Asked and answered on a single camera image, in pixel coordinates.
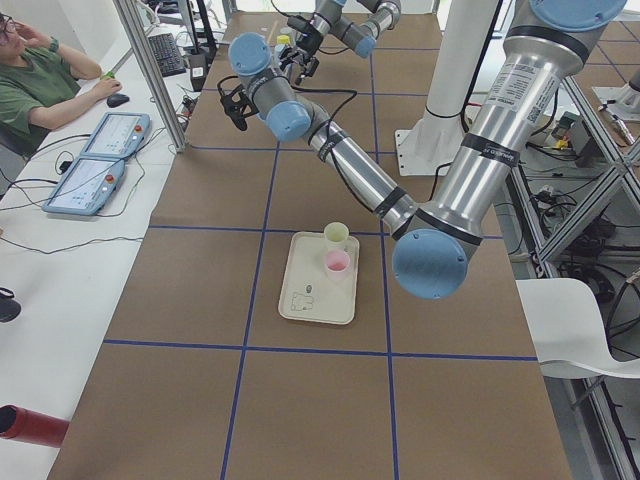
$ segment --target white table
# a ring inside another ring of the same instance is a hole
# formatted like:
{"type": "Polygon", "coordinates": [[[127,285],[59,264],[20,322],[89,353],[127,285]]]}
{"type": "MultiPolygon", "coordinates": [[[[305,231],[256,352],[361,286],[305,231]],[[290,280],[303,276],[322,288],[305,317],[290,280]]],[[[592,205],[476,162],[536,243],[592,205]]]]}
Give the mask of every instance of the white table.
{"type": "MultiPolygon", "coordinates": [[[[126,38],[113,45],[101,62],[103,69],[113,67],[128,48],[126,38]]],[[[129,58],[116,77],[124,85],[122,93],[131,101],[113,111],[147,113],[152,132],[162,127],[135,57],[129,58]]],[[[84,85],[81,92],[94,83],[84,85]]],[[[165,83],[172,103],[179,106],[185,93],[180,87],[191,88],[188,73],[167,77],[165,83]]],[[[70,135],[91,133],[108,110],[100,102],[78,120],[52,132],[43,145],[70,135]]],[[[85,141],[76,139],[46,149],[27,164],[19,178],[58,180],[54,164],[60,152],[78,154],[85,141]]],[[[146,173],[126,208],[126,199],[142,175],[134,160],[129,160],[123,183],[100,212],[110,215],[124,208],[122,215],[54,216],[36,206],[5,210],[28,203],[19,190],[12,188],[0,202],[4,238],[50,251],[97,238],[143,237],[174,158],[166,131],[138,158],[146,173]]],[[[51,190],[47,186],[28,192],[36,200],[46,198],[51,190]]],[[[19,405],[65,419],[73,416],[139,246],[137,241],[119,240],[43,255],[0,242],[0,286],[13,290],[22,305],[18,318],[0,324],[0,405],[19,405]]],[[[57,453],[54,448],[2,440],[2,478],[45,479],[57,453]]]]}

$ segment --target green shirt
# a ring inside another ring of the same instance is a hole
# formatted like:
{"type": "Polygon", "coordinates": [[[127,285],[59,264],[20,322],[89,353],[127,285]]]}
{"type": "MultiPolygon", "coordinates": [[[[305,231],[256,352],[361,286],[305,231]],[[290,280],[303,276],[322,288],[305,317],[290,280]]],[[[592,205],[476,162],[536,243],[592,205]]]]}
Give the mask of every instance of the green shirt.
{"type": "Polygon", "coordinates": [[[49,130],[29,124],[29,111],[75,97],[80,86],[69,64],[46,48],[27,48],[27,67],[0,64],[0,122],[25,155],[33,154],[49,130]]]}

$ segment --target white plastic chair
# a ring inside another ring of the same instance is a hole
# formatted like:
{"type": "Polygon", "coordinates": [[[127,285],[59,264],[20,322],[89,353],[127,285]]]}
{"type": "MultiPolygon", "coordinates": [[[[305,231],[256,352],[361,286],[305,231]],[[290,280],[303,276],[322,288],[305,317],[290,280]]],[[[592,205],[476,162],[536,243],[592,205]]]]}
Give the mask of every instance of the white plastic chair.
{"type": "Polygon", "coordinates": [[[544,376],[640,378],[640,359],[619,362],[609,353],[598,303],[587,285],[571,278],[516,284],[544,376]]]}

